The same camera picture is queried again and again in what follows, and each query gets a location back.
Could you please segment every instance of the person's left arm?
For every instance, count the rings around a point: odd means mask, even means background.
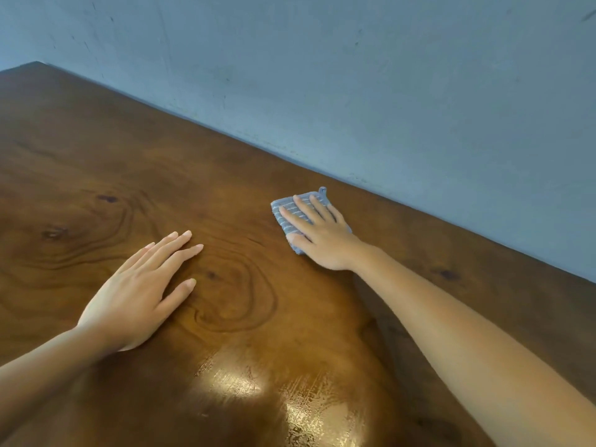
[[[194,279],[163,298],[182,263],[203,249],[180,250],[190,237],[190,231],[171,233],[139,250],[95,294],[76,327],[0,367],[0,443],[85,368],[145,342],[190,295]]]

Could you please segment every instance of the cloth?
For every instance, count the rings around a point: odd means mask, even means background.
[[[315,211],[316,211],[315,207],[313,207],[312,203],[309,200],[309,197],[311,194],[314,195],[317,198],[317,200],[320,203],[322,203],[325,207],[331,203],[331,202],[329,202],[329,199],[327,199],[327,188],[325,188],[325,187],[320,187],[319,191],[310,191],[308,193],[300,194],[298,197],[306,205],[308,205],[311,209],[313,209]],[[277,201],[273,201],[271,203],[271,210],[273,211],[273,215],[275,216],[275,219],[277,219],[277,222],[279,223],[279,225],[281,226],[281,228],[283,229],[283,231],[286,235],[288,233],[299,233],[300,235],[304,235],[302,232],[300,232],[298,229],[296,229],[293,225],[288,223],[283,216],[281,216],[281,213],[279,213],[279,208],[281,206],[284,206],[290,213],[293,213],[293,214],[301,217],[302,219],[307,220],[310,224],[312,224],[312,222],[309,220],[309,218],[304,213],[302,213],[302,210],[300,210],[298,207],[296,207],[293,197],[289,196],[287,198],[278,199]],[[290,244],[290,246],[292,247],[292,249],[294,249],[294,252],[296,254],[304,254],[304,251],[301,250],[300,248],[298,248],[292,244]]]

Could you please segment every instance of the gray painted wall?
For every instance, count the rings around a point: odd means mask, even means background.
[[[0,0],[0,65],[54,64],[596,281],[595,9]]]

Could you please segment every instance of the wooden table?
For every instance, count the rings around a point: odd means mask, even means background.
[[[34,63],[0,73],[0,363],[72,327],[146,243],[191,229],[205,250],[150,341],[4,445],[491,445],[370,289],[289,248],[269,203],[320,186],[363,240],[596,399],[596,285]]]

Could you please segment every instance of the finger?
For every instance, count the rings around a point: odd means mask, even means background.
[[[294,203],[302,213],[304,213],[313,224],[320,224],[323,221],[321,215],[317,213],[315,209],[311,209],[302,199],[298,196],[294,196]]]
[[[343,218],[343,215],[341,213],[339,213],[339,210],[337,210],[335,207],[333,207],[333,205],[329,204],[327,206],[327,208],[329,209],[330,212],[332,212],[332,215],[335,216],[335,219],[337,221],[338,224],[347,226],[346,224],[346,220]]]
[[[145,263],[144,267],[149,270],[155,270],[161,266],[163,262],[166,261],[170,255],[174,254],[178,251],[182,246],[184,246],[188,240],[192,237],[192,233],[190,231],[186,231],[180,237],[176,238],[175,240],[170,241],[169,243],[165,244],[153,254],[147,262]]]
[[[168,235],[167,237],[162,238],[159,243],[157,243],[155,246],[153,246],[152,248],[149,249],[149,251],[147,251],[147,253],[145,255],[143,255],[138,262],[136,262],[132,268],[139,268],[142,265],[145,264],[146,261],[148,261],[150,258],[153,257],[153,255],[160,250],[160,248],[162,246],[167,245],[168,243],[174,241],[175,239],[178,238],[178,233],[177,232],[172,232],[170,235]]]
[[[182,284],[178,285],[172,293],[166,296],[157,305],[156,311],[158,317],[163,321],[172,315],[172,312],[188,298],[188,295],[192,292],[192,289],[197,284],[195,279],[188,279]]]
[[[174,273],[178,271],[178,269],[182,266],[185,260],[194,257],[195,255],[199,254],[203,250],[203,245],[198,244],[193,246],[192,248],[188,249],[181,249],[176,251],[174,254],[170,255],[168,259],[163,262],[163,264],[159,267],[160,270],[163,270],[171,279],[174,276]]]
[[[286,238],[292,246],[302,249],[308,256],[313,252],[315,245],[313,245],[304,235],[299,233],[289,233]]]
[[[309,200],[313,207],[315,207],[315,209],[319,212],[319,214],[325,221],[334,221],[332,214],[329,213],[329,210],[327,210],[325,206],[319,202],[319,200],[315,197],[314,194],[310,195]]]
[[[293,225],[300,232],[305,233],[309,236],[313,234],[312,224],[310,224],[307,220],[302,219],[301,217],[294,215],[293,213],[290,213],[290,211],[287,208],[280,207],[279,214],[283,216],[288,223]]]
[[[145,255],[145,253],[151,249],[153,247],[153,245],[155,244],[155,242],[149,243],[147,246],[145,246],[144,248],[139,249],[136,253],[134,253],[133,255],[131,255],[128,259],[126,259],[126,262],[124,262],[119,269],[117,269],[115,271],[114,274],[120,274],[123,271],[128,270],[131,266],[133,266],[136,262],[138,262],[138,260]]]

